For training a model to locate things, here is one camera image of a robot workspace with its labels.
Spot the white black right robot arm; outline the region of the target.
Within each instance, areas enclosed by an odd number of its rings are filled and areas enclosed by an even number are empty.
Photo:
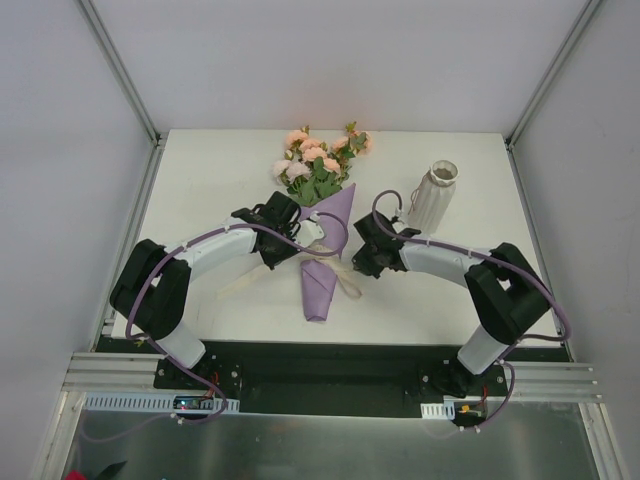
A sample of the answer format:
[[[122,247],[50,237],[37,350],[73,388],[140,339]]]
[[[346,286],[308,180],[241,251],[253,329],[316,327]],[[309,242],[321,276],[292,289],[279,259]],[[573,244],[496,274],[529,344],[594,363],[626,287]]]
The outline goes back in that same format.
[[[397,231],[399,225],[397,217],[387,219],[377,212],[355,222],[364,244],[352,257],[354,270],[374,278],[386,269],[424,273],[468,291],[479,326],[429,378],[443,395],[473,394],[484,385],[487,370],[551,308],[548,290],[510,243],[472,251],[421,237],[410,227]]]

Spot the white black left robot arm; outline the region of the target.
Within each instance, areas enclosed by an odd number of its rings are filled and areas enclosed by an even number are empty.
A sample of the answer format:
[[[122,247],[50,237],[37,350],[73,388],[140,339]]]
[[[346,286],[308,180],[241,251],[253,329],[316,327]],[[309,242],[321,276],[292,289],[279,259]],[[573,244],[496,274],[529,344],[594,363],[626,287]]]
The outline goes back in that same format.
[[[132,250],[109,304],[132,321],[162,352],[175,360],[176,375],[188,388],[204,387],[211,365],[203,359],[206,348],[183,320],[191,283],[208,271],[244,255],[257,254],[274,269],[298,253],[290,243],[300,226],[301,207],[280,192],[264,204],[241,208],[231,217],[180,246],[165,246],[150,239]]]

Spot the purple wrapping paper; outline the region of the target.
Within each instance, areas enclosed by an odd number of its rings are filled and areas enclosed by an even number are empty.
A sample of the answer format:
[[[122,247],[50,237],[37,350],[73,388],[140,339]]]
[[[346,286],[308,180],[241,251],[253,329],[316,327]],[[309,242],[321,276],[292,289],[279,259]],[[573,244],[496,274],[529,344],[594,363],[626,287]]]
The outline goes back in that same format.
[[[340,258],[347,241],[345,228],[349,223],[355,189],[356,186],[351,185],[313,207],[302,208],[303,220],[320,213],[319,224],[324,237],[313,246],[319,253],[334,252],[331,256],[313,256],[300,264],[302,308],[308,322],[327,320],[338,283],[337,270],[343,267]]]

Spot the cream printed ribbon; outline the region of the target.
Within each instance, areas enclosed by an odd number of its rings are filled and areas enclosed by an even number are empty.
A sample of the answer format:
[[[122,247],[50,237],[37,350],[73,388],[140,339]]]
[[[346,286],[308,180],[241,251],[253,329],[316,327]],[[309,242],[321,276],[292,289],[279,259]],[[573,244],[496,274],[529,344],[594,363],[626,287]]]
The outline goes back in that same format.
[[[351,270],[339,259],[337,255],[331,255],[329,257],[319,256],[319,255],[311,255],[311,254],[303,254],[300,257],[299,263],[302,264],[304,261],[316,261],[323,266],[328,267],[337,277],[337,281],[340,284],[342,290],[347,295],[348,298],[357,300],[362,297],[363,293],[360,289],[358,283],[355,280],[354,275]],[[223,298],[229,297],[234,293],[241,291],[242,289],[249,286],[251,283],[255,282],[262,276],[266,275],[270,272],[270,269],[265,266],[257,266],[250,270],[249,272],[241,275],[225,287],[221,288],[216,293],[216,299],[221,300]]]

